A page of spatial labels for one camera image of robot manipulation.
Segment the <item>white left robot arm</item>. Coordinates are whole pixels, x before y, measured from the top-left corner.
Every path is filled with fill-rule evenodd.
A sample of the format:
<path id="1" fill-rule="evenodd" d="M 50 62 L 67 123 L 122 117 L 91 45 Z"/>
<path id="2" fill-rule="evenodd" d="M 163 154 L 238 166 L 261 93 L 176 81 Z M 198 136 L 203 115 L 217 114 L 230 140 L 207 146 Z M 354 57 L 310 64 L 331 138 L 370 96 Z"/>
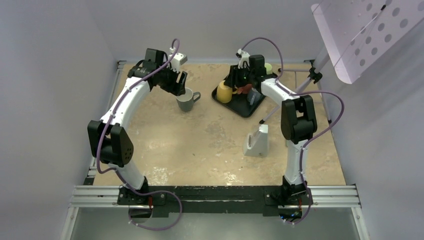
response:
<path id="1" fill-rule="evenodd" d="M 127 74 L 125 85 L 110 109 L 87 125 L 90 150 L 99 174 L 115 172 L 129 197 L 138 205 L 149 199 L 147 178 L 132 162 L 134 145 L 126 131 L 136 108 L 142 100 L 159 87 L 174 96 L 185 94 L 187 73 L 180 68 L 188 57 L 170 48 L 170 54 L 148 48 L 145 58 L 137 62 Z"/>

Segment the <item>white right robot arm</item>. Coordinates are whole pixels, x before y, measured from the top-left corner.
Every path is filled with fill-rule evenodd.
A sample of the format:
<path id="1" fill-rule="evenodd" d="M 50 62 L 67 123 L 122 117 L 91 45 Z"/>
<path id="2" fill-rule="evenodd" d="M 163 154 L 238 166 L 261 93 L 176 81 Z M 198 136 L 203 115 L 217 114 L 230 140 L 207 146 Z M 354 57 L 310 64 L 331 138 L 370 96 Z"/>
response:
<path id="1" fill-rule="evenodd" d="M 281 109 L 280 129 L 287 141 L 288 153 L 282 185 L 276 196 L 292 204 L 308 190 L 305 160 L 309 141 L 318 128 L 313 99 L 310 95 L 297 95 L 284 86 L 278 77 L 268 74 L 263 55 L 250 55 L 241 50 L 236 56 L 239 62 L 230 67 L 224 84 L 232 89 L 251 85 Z"/>

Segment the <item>grey-blue ceramic mug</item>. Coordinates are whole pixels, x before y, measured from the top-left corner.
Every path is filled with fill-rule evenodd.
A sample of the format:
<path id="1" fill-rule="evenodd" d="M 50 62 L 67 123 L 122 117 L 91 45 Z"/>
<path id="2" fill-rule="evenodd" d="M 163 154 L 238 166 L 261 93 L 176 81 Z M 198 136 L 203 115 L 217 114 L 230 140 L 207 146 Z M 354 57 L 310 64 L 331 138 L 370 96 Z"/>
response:
<path id="1" fill-rule="evenodd" d="M 183 112 L 190 112 L 196 101 L 201 98 L 201 93 L 198 91 L 193 91 L 192 89 L 186 87 L 185 94 L 176 97 L 176 102 L 178 107 Z"/>

